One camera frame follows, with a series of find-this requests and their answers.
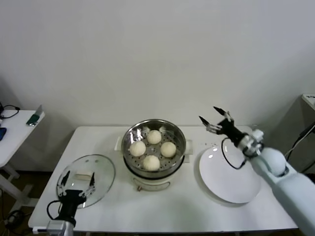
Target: white table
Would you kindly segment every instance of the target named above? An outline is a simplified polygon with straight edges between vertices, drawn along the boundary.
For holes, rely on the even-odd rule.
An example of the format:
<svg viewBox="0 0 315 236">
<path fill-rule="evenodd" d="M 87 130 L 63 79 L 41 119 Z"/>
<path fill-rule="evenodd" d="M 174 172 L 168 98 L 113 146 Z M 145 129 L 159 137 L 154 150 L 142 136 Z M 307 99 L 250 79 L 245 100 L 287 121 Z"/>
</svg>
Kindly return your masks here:
<svg viewBox="0 0 315 236">
<path fill-rule="evenodd" d="M 315 110 L 315 93 L 303 94 L 302 99 Z"/>
<path fill-rule="evenodd" d="M 25 186 L 23 191 L 16 188 L 11 182 L 13 178 L 18 178 L 19 174 L 8 164 L 13 154 L 19 149 L 25 139 L 31 134 L 36 126 L 27 126 L 26 122 L 34 114 L 35 111 L 23 111 L 9 119 L 4 119 L 1 123 L 1 127 L 7 128 L 7 132 L 3 139 L 0 141 L 0 168 L 4 169 L 10 174 L 9 179 L 0 175 L 0 188 L 14 197 L 17 201 L 14 204 L 11 211 L 19 209 L 21 206 L 34 207 L 38 199 L 32 199 L 28 197 L 29 192 L 32 189 L 32 185 Z M 8 117 L 16 111 L 5 110 L 2 115 Z M 38 122 L 44 118 L 45 114 L 42 113 Z"/>
<path fill-rule="evenodd" d="M 73 134 L 29 220 L 30 227 L 45 227 L 46 207 L 57 199 L 56 183 L 64 168 L 88 154 L 106 155 L 116 167 L 110 191 L 98 203 L 77 210 L 75 231 L 82 232 L 237 232 L 296 228 L 295 223 L 262 180 L 261 190 L 248 204 L 223 202 L 203 184 L 198 173 L 203 150 L 219 144 L 222 137 L 204 127 L 180 127 L 193 142 L 194 154 L 174 177 L 174 184 L 159 192 L 137 192 L 116 140 L 128 127 L 79 127 Z M 57 216 L 58 204 L 51 214 Z"/>
</svg>

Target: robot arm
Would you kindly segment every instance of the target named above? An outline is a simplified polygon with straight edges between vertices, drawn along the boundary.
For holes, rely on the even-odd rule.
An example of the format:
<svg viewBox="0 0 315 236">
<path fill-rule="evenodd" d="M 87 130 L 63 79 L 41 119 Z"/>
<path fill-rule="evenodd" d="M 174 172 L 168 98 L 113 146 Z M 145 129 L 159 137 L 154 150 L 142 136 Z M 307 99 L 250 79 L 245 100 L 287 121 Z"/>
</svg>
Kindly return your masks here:
<svg viewBox="0 0 315 236">
<path fill-rule="evenodd" d="M 215 109 L 225 117 L 218 125 L 209 124 L 200 117 L 209 132 L 226 135 L 250 161 L 255 172 L 270 185 L 273 194 L 296 225 L 307 236 L 315 235 L 315 184 L 305 175 L 296 172 L 284 155 L 264 147 L 263 132 L 242 133 L 234 126 L 228 112 Z"/>
</svg>

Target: white wall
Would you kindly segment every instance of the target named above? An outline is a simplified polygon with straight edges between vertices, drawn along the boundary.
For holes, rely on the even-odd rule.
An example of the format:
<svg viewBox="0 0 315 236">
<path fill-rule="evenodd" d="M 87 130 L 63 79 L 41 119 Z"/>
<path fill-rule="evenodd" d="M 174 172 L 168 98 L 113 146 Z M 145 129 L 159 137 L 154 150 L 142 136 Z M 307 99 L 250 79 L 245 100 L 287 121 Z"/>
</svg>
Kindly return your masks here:
<svg viewBox="0 0 315 236">
<path fill-rule="evenodd" d="M 15 166 L 53 169 L 79 125 L 200 124 L 198 115 L 219 120 L 214 105 L 273 130 L 277 112 L 315 90 L 314 9 L 313 0 L 1 1 L 0 98 L 47 113 Z"/>
</svg>

